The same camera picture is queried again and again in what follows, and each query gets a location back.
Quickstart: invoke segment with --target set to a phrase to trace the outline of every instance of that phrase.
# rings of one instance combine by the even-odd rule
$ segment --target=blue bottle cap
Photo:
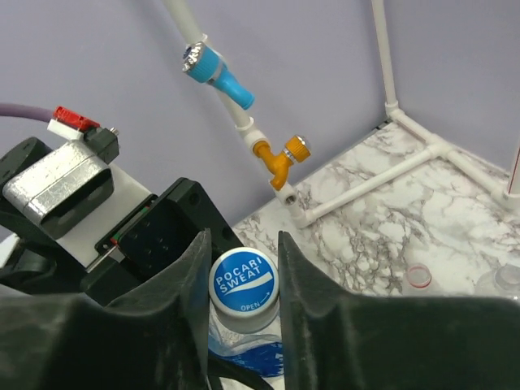
[[[253,248],[235,248],[220,256],[210,271],[210,298],[220,322],[238,333],[254,333],[278,314],[276,265]]]

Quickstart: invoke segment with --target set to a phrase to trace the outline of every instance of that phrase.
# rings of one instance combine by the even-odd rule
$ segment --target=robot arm
[[[102,305],[173,263],[205,228],[216,259],[242,246],[197,182],[157,196],[114,164],[119,132],[58,107],[48,129],[0,162],[0,224],[20,243],[0,283],[25,293],[85,292]]]

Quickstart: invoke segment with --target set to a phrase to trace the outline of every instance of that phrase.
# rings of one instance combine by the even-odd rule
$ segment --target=marble countertop
[[[296,186],[305,208],[316,207],[423,149],[394,123],[382,128]],[[504,171],[466,154],[498,181]],[[447,293],[472,294],[485,272],[520,267],[520,218],[502,210],[456,167],[440,159],[298,230],[274,200],[234,227],[244,245],[276,260],[280,230],[306,257],[348,290],[399,296],[408,264],[422,262]],[[225,380],[226,389],[246,387]],[[283,389],[283,380],[273,383]]]

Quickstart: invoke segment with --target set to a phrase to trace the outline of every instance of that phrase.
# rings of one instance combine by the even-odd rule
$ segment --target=plastic bottle
[[[444,295],[431,277],[427,266],[416,263],[408,267],[402,281],[402,294],[406,297],[430,297]]]
[[[520,297],[520,268],[506,264],[496,271],[485,273],[477,281],[474,293],[477,296],[505,297],[518,301]]]
[[[284,373],[276,265],[253,248],[224,253],[210,271],[212,353],[264,378]]]

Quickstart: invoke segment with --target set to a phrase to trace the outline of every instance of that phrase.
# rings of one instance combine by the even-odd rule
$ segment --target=yellow valve
[[[287,182],[289,167],[301,163],[310,156],[309,142],[303,136],[294,136],[285,144],[284,150],[278,155],[271,152],[271,146],[266,141],[259,141],[253,146],[253,153],[266,164],[267,170],[275,177],[271,185],[280,191]]]

